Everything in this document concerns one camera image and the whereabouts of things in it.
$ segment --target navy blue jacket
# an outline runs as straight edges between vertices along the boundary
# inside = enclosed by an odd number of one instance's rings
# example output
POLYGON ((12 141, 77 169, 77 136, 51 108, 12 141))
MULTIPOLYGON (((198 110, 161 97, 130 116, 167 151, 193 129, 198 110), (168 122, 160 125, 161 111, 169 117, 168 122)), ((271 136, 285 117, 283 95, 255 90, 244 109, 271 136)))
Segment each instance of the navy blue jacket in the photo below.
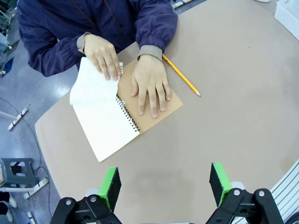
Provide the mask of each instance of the navy blue jacket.
POLYGON ((169 0, 20 0, 17 15, 28 64, 46 77, 79 64, 77 39, 85 32, 117 53, 135 40, 164 51, 178 21, 169 0))

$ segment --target white basket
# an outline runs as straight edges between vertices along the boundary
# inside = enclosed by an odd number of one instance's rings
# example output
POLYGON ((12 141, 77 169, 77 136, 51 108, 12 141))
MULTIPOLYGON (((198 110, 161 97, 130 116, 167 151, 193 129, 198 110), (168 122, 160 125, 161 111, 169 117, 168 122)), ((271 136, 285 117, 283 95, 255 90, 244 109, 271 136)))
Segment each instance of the white basket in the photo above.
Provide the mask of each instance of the white basket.
POLYGON ((275 18, 299 40, 299 0, 278 1, 275 18))

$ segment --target brown drawstring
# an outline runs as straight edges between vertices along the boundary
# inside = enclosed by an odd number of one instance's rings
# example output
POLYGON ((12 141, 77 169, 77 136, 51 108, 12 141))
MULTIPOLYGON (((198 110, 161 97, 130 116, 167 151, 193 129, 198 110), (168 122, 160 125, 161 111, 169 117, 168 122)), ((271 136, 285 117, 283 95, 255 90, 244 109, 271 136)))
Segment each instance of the brown drawstring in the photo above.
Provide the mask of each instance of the brown drawstring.
MULTIPOLYGON (((80 7, 74 2, 74 0, 71 0, 71 2, 77 7, 77 9, 81 12, 81 14, 82 14, 86 19, 88 19, 88 21, 89 21, 91 24, 95 25, 94 22, 92 22, 92 21, 91 21, 91 20, 90 20, 90 19, 89 19, 83 12, 82 12, 82 10, 80 9, 80 7)), ((111 11, 111 8, 109 7, 107 1, 104 0, 104 2, 105 2, 105 4, 107 5, 108 10, 109 10, 109 12, 110 12, 110 14, 111 14, 113 20, 117 23, 117 25, 119 25, 120 27, 122 27, 123 25, 120 24, 120 23, 117 21, 117 19, 114 17, 114 15, 113 15, 113 13, 112 13, 112 11, 111 11)))
POLYGON ((71 0, 71 2, 77 7, 77 9, 79 9, 79 11, 81 12, 81 14, 86 18, 88 19, 88 21, 90 21, 91 24, 95 25, 94 22, 92 22, 83 12, 82 10, 80 9, 80 7, 74 2, 74 0, 71 0))

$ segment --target floor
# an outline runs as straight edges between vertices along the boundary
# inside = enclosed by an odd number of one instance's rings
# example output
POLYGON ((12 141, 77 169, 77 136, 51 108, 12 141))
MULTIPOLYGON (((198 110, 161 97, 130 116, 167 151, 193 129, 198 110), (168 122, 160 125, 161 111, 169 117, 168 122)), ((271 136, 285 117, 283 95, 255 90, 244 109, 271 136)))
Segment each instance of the floor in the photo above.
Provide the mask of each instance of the floor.
MULTIPOLYGON (((193 0, 174 11, 180 14, 204 1, 193 0)), ((8 40, 10 43, 14 43, 18 39, 18 23, 14 21, 8 40)), ((28 66, 28 54, 22 42, 7 58, 7 61, 11 57, 14 57, 12 70, 0 78, 0 97, 8 101, 18 111, 28 105, 30 105, 30 110, 24 117, 24 121, 20 121, 10 132, 7 131, 7 127, 12 121, 0 117, 0 158, 33 158, 33 170, 39 166, 45 168, 38 169, 36 174, 43 179, 48 177, 49 172, 43 156, 40 156, 35 139, 34 124, 64 94, 71 90, 77 78, 77 68, 72 67, 59 75, 45 78, 41 73, 28 66)), ((0 110, 17 115, 9 103, 0 99, 0 110)), ((60 197, 51 176, 49 179, 50 185, 45 186, 28 200, 24 200, 21 193, 13 194, 18 203, 18 209, 11 209, 15 224, 30 224, 26 215, 28 211, 32 212, 37 224, 50 222, 60 197)), ((8 224, 9 222, 5 216, 0 216, 0 223, 8 224)))

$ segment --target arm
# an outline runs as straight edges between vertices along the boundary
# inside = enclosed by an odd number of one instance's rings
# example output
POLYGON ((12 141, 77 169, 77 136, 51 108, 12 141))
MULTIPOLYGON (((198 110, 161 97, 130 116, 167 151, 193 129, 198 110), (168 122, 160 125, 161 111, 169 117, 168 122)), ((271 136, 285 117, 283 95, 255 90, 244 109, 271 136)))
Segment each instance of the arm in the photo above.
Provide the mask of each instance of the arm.
POLYGON ((173 38, 178 16, 172 11, 169 0, 129 0, 138 13, 135 22, 136 41, 140 55, 151 54, 162 60, 162 52, 173 38))
POLYGON ((78 51, 77 39, 57 38, 46 28, 39 27, 30 19, 18 15, 20 36, 29 53, 29 66, 41 72, 45 77, 63 72, 80 62, 83 54, 78 51))

